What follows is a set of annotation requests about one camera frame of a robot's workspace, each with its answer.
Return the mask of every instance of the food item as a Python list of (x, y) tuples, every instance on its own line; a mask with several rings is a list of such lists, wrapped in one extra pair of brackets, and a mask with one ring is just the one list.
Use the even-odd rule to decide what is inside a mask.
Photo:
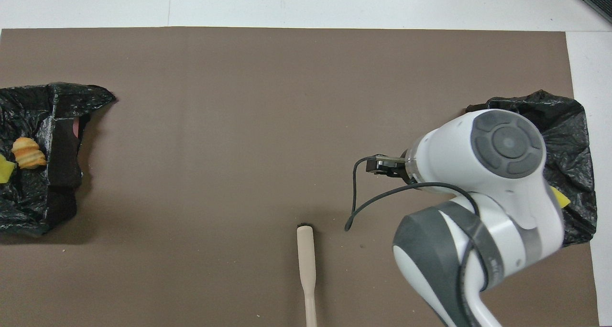
[(46, 166), (44, 153), (39, 150), (37, 142), (32, 138), (19, 137), (13, 143), (11, 151), (15, 154), (15, 160), (21, 169), (34, 169), (38, 166)]
[(8, 183), (14, 169), (15, 164), (11, 161), (6, 161), (6, 157), (0, 155), (0, 184)]

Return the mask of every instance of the brown mat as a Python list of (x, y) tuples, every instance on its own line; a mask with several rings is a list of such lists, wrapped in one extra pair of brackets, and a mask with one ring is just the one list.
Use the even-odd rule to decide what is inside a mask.
[[(322, 327), (437, 326), (396, 268), (404, 192), (343, 225), (350, 171), (470, 103), (572, 96), (563, 33), (239, 28), (4, 30), (0, 87), (100, 85), (76, 218), (2, 238), (2, 326), (304, 326), (295, 227), (317, 231)], [(400, 186), (360, 172), (360, 201)], [(597, 324), (590, 248), (484, 294), (505, 326)]]

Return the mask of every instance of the croissant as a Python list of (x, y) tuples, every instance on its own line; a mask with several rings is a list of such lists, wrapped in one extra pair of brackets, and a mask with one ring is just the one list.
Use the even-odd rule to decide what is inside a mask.
[(19, 168), (34, 169), (38, 166), (46, 166), (44, 153), (39, 149), (38, 144), (32, 138), (19, 137), (13, 143), (11, 151), (15, 154)]

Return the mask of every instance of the brown cardboard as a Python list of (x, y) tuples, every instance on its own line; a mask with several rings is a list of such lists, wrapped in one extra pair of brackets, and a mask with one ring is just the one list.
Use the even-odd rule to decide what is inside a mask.
[[(397, 270), (404, 192), (345, 233), (350, 171), (471, 103), (572, 96), (563, 33), (4, 30), (0, 87), (100, 85), (76, 218), (2, 237), (2, 326), (303, 326), (295, 228), (315, 226), (320, 326), (436, 326)], [(398, 187), (359, 172), (359, 201)], [(483, 294), (505, 326), (597, 324), (588, 244)]]

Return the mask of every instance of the yellow cheese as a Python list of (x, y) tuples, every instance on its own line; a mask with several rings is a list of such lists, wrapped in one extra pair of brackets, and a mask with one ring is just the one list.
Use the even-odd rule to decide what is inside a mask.
[(0, 184), (8, 183), (14, 169), (15, 164), (13, 162), (6, 161), (6, 157), (0, 155)]
[(559, 205), (561, 208), (564, 208), (568, 205), (570, 205), (571, 201), (569, 200), (568, 197), (566, 197), (563, 193), (559, 192), (559, 190), (557, 190), (557, 188), (554, 188), (553, 186), (551, 186), (550, 188), (553, 189), (553, 193), (555, 194), (555, 198), (557, 198), (557, 201), (559, 202)]

